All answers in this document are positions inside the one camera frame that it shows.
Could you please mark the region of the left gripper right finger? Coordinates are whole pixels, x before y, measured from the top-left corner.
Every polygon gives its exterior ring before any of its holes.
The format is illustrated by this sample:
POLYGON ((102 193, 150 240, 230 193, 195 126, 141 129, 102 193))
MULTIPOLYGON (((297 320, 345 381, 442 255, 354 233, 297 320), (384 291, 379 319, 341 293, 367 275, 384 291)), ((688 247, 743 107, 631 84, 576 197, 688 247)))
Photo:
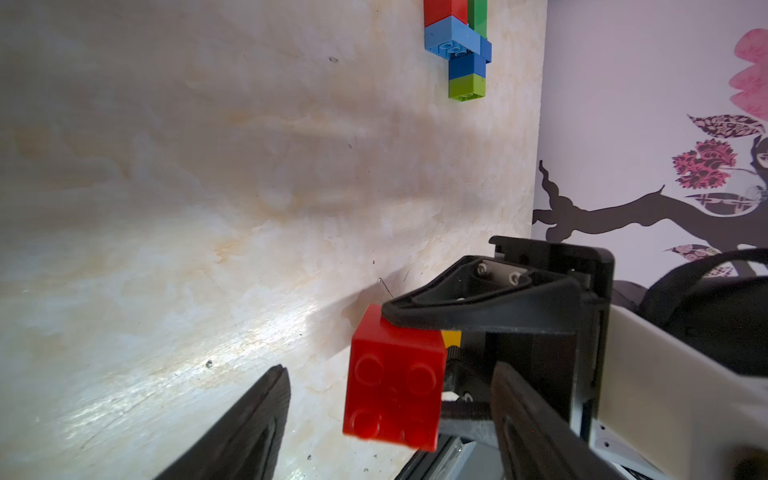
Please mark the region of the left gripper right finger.
POLYGON ((620 479, 509 364, 496 364, 491 415, 507 479, 620 479))

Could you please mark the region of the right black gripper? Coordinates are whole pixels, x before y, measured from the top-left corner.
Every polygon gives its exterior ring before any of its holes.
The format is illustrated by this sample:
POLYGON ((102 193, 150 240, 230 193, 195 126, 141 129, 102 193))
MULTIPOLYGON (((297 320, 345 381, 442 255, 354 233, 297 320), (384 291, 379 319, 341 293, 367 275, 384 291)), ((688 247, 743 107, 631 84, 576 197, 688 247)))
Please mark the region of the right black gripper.
POLYGON ((382 316, 402 328, 467 332, 448 349, 444 382, 460 400, 488 403, 494 366, 505 362, 591 441, 613 254, 499 235, 489 242, 494 259, 460 258, 426 285, 386 302, 382 316))

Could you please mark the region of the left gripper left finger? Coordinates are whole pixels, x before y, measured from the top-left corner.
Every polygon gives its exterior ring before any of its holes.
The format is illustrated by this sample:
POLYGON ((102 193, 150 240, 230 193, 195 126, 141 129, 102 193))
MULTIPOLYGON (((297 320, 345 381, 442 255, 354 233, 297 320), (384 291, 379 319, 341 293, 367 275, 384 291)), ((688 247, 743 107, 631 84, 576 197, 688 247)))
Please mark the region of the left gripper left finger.
POLYGON ((291 399, 288 370, 271 367, 160 479, 271 479, 291 399))

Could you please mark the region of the yellow lego brick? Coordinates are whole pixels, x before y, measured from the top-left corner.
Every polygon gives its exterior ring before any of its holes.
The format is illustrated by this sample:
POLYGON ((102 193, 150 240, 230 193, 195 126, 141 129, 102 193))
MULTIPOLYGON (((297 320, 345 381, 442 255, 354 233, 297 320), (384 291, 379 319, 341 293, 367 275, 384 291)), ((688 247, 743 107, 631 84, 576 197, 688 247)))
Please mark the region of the yellow lego brick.
POLYGON ((441 334, 446 349, 461 346, 462 333, 460 331, 443 330, 441 334))

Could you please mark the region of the lime green lego brick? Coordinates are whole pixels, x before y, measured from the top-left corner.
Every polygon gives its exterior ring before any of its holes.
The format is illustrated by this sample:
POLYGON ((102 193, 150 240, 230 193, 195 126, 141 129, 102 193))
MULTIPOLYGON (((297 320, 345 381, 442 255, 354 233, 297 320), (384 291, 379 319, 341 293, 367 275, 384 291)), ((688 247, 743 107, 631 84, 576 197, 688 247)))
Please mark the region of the lime green lego brick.
POLYGON ((448 95, 452 100, 465 102, 486 96, 486 78, 470 74, 449 80, 448 95))

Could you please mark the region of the blue long lego brick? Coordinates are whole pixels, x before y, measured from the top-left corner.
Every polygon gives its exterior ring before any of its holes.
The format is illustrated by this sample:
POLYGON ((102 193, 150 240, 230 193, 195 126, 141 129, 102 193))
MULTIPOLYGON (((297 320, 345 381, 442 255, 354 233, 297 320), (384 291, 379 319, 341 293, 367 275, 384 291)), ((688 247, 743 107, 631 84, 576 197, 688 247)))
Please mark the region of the blue long lego brick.
POLYGON ((441 58, 451 59, 481 51, 481 37, 454 16, 444 18, 424 29, 425 49, 441 58))

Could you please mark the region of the red square lego brick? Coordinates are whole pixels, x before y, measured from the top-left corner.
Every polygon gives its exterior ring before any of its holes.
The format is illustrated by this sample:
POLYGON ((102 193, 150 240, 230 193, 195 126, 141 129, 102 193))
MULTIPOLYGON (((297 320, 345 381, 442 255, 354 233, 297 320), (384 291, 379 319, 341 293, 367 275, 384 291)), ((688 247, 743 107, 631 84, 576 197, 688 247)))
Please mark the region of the red square lego brick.
POLYGON ((448 17, 455 17, 463 24, 468 24, 467 0, 424 0, 424 27, 431 26, 448 17))

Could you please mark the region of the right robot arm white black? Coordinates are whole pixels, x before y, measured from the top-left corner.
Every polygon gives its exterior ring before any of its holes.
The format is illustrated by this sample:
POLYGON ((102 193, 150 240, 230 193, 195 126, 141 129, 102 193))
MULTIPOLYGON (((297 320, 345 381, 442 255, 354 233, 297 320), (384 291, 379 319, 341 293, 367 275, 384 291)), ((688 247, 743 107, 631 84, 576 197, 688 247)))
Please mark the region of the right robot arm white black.
POLYGON ((673 269, 637 306, 612 302, 601 248, 495 236, 388 301, 391 324, 453 330, 449 435, 498 446, 508 479, 763 479, 767 281, 714 278, 736 250, 673 269))

